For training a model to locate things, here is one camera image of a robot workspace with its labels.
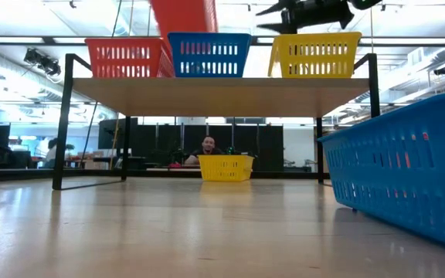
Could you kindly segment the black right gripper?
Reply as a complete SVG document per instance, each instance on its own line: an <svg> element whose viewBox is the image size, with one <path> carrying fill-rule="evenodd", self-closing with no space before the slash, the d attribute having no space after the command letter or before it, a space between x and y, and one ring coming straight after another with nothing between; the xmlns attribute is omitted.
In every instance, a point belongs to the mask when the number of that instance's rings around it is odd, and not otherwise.
<svg viewBox="0 0 445 278"><path fill-rule="evenodd" d="M266 15L283 10L282 23L259 24L261 29L269 29L280 34L297 34L304 27L338 22L345 29L354 14L343 0L278 0L269 8L256 15Z"/></svg>

